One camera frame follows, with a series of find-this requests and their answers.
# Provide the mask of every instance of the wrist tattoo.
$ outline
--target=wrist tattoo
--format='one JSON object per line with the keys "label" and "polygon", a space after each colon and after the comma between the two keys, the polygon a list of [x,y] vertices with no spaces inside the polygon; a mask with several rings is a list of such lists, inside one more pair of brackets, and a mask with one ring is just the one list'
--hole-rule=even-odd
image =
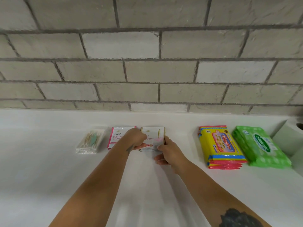
{"label": "wrist tattoo", "polygon": [[131,152],[131,150],[133,149],[133,147],[134,147],[134,144],[131,145],[129,148],[126,149],[126,151],[127,151],[128,154]]}
{"label": "wrist tattoo", "polygon": [[263,227],[258,219],[236,209],[227,210],[225,215],[221,215],[221,220],[219,227]]}

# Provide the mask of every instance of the forearm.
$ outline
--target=forearm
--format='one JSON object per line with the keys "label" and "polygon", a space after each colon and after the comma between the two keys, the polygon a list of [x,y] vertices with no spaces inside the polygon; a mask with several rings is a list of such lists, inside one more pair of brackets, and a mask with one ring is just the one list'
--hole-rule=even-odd
{"label": "forearm", "polygon": [[217,184],[195,164],[187,162],[178,174],[212,227],[219,227],[222,223],[221,215],[224,215],[229,209],[245,212],[259,220],[263,227],[270,227],[267,222]]}
{"label": "forearm", "polygon": [[132,145],[129,140],[121,139],[64,205],[50,227],[104,227]]}

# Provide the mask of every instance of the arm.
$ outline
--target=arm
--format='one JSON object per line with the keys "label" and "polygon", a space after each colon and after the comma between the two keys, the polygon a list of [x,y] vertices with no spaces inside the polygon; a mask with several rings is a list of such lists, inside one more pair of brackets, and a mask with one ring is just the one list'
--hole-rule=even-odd
{"label": "arm", "polygon": [[168,137],[165,137],[165,141],[166,145],[158,147],[163,154],[154,159],[159,165],[172,166],[212,227],[271,227],[190,162],[173,141]]}
{"label": "arm", "polygon": [[49,227],[105,227],[128,155],[145,147],[146,135],[129,130],[63,206]]}

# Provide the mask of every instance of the brick wall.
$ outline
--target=brick wall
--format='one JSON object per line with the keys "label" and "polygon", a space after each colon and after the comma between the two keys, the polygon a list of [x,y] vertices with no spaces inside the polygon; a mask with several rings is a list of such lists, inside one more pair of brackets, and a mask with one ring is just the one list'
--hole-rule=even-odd
{"label": "brick wall", "polygon": [[303,0],[0,0],[0,107],[303,114]]}

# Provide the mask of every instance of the sanicare logo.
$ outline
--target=sanicare logo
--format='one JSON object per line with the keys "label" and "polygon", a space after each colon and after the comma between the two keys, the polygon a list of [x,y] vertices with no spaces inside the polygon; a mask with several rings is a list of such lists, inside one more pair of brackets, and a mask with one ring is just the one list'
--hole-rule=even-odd
{"label": "sanicare logo", "polygon": [[259,135],[259,134],[253,134],[254,140],[256,144],[261,148],[263,151],[270,153],[271,149],[267,142]]}

